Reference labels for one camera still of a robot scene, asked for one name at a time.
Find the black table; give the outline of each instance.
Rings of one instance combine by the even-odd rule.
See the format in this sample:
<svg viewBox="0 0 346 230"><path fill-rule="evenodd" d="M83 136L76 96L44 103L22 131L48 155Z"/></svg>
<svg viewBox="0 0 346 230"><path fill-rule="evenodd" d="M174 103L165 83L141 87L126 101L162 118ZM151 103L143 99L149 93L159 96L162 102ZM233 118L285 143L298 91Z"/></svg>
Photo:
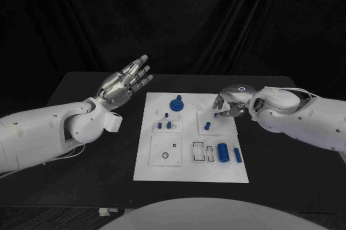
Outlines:
<svg viewBox="0 0 346 230"><path fill-rule="evenodd" d="M83 102L112 73L71 72L50 106ZM285 76L155 75L151 84L116 110L119 133L105 131L74 158L50 162L0 179L2 205L139 208L177 198L226 198L280 210L346 210L346 164L338 152L321 149L252 120L236 119L250 183L133 181L148 92L214 93L233 84L260 90L295 87Z"/></svg>

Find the floor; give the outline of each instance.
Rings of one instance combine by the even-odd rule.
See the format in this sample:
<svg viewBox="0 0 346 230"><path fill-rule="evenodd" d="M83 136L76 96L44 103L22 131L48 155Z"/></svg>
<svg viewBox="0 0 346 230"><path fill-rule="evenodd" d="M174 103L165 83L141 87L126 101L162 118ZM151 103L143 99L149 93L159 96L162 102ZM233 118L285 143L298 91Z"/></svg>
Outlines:
<svg viewBox="0 0 346 230"><path fill-rule="evenodd" d="M99 230L125 215L120 209L100 216L99 208L87 207L0 207L0 230ZM346 229L346 212L298 212L290 214L331 230Z"/></svg>

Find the white robotic arm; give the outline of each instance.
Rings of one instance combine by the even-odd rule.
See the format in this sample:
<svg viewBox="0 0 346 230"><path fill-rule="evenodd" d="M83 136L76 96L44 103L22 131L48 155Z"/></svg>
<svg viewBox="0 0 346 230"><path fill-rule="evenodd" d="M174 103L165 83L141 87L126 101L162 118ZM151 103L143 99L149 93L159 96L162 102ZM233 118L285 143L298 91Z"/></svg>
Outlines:
<svg viewBox="0 0 346 230"><path fill-rule="evenodd" d="M289 90L308 93L311 98L301 99ZM220 112L217 117L240 117L249 108L253 120L270 132L286 133L316 147L346 152L345 101L312 97L301 88L265 87L256 91L241 84L223 90L214 108L221 109L226 101L231 110Z"/></svg>
<svg viewBox="0 0 346 230"><path fill-rule="evenodd" d="M122 116L112 112L149 83L151 70L142 56L103 82L97 95L84 102L40 108L0 118L0 173L48 162L79 146L92 143L105 129L117 132Z"/></svg>

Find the white round surface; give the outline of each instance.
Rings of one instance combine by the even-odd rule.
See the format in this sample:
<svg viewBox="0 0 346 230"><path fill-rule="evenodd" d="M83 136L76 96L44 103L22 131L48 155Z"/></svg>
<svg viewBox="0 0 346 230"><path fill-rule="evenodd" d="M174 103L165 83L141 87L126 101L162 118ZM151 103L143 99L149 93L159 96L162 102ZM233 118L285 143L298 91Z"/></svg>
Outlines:
<svg viewBox="0 0 346 230"><path fill-rule="evenodd" d="M311 221L250 202L182 198L145 206L102 230L328 230Z"/></svg>

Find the robotic hand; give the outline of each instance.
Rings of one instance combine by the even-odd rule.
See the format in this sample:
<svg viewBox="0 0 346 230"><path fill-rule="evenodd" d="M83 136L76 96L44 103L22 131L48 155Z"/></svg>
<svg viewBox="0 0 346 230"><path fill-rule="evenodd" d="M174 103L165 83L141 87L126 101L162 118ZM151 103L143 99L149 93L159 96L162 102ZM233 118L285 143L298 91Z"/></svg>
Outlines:
<svg viewBox="0 0 346 230"><path fill-rule="evenodd" d="M123 118L112 112L154 79L143 75L148 55L103 82L94 97L84 102L40 108L0 118L0 173L51 161L79 146L92 143L105 129L117 132Z"/></svg>
<svg viewBox="0 0 346 230"><path fill-rule="evenodd" d="M309 94L301 99L290 91ZM262 127L273 133L286 133L292 138L324 149L346 152L346 102L322 98L301 88L253 87L237 84L227 87L214 102L214 109L224 103L231 110L217 117L240 117L246 109Z"/></svg>

